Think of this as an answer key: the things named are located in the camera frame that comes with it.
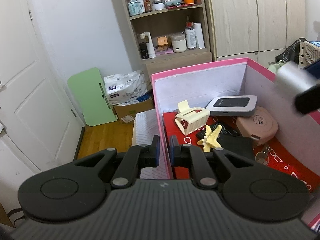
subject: brown bottle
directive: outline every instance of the brown bottle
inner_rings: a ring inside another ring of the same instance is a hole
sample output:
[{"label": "brown bottle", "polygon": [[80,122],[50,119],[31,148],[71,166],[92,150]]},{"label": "brown bottle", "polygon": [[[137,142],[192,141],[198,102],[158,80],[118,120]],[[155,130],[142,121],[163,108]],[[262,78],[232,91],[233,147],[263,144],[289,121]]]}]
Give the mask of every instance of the brown bottle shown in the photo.
[{"label": "brown bottle", "polygon": [[146,0],[146,1],[144,2],[144,7],[145,7],[145,9],[146,9],[146,12],[151,12],[151,11],[152,11],[152,9],[151,9],[151,3],[149,2],[149,0]]}]

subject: black screen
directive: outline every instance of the black screen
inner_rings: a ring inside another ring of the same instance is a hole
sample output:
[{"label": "black screen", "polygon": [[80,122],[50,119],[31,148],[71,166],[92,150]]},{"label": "black screen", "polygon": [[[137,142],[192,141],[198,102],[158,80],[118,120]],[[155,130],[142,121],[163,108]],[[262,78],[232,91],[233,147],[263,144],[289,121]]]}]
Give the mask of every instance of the black screen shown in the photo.
[{"label": "black screen", "polygon": [[213,105],[214,107],[244,107],[248,105],[250,98],[220,98]]}]

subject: pink box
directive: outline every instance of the pink box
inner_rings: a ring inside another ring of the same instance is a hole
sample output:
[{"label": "pink box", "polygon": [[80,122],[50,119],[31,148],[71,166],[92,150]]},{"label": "pink box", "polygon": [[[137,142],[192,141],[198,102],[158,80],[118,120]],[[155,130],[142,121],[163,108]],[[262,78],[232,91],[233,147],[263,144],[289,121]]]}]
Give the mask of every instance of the pink box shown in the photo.
[{"label": "pink box", "polygon": [[[209,62],[153,74],[151,82],[168,178],[172,178],[172,170],[162,113],[175,111],[178,102],[183,100],[188,100],[190,107],[206,107],[215,97],[233,95],[256,95],[258,106],[265,108],[279,124],[276,134],[279,142],[320,176],[320,112],[305,116],[297,114],[292,102],[274,90],[274,79],[275,74],[249,58]],[[320,213],[318,202],[306,212],[309,216],[306,223],[315,221]]]}]

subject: green folding table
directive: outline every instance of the green folding table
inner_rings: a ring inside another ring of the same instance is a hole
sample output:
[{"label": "green folding table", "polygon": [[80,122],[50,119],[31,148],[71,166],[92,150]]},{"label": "green folding table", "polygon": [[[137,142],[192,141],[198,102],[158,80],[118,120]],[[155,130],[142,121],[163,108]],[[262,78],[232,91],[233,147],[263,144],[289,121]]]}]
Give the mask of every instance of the green folding table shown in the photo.
[{"label": "green folding table", "polygon": [[68,79],[75,99],[80,104],[89,126],[114,122],[118,119],[107,100],[106,89],[98,68],[82,71]]}]

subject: red paper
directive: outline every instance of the red paper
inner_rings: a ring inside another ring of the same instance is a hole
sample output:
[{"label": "red paper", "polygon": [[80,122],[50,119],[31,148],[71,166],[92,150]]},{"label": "red paper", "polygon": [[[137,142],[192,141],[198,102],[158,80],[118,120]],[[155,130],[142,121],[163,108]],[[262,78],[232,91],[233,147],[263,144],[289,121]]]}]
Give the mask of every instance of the red paper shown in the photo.
[{"label": "red paper", "polygon": [[[170,136],[176,135],[179,144],[193,144],[197,145],[197,141],[199,139],[196,137],[196,134],[205,129],[205,126],[201,127],[197,131],[190,133],[185,136],[180,131],[178,126],[175,123],[175,116],[177,112],[163,113],[164,125],[167,134],[167,139],[169,141]],[[232,128],[237,130],[236,126],[236,118],[231,116],[210,116],[207,125],[214,124],[217,121],[223,121],[226,124],[230,125]],[[269,151],[269,164],[268,166],[276,169],[278,171],[282,171],[284,173],[290,174],[291,176],[296,177],[297,179],[302,180],[307,188],[310,191],[316,189],[320,184],[320,177],[305,167],[302,163],[300,163],[295,157],[293,157],[283,146],[282,144],[274,137],[268,144],[271,146],[271,150]],[[263,146],[256,147],[254,149],[255,153],[261,151]],[[186,168],[175,168],[176,177],[179,179],[188,179],[189,172]]]}]

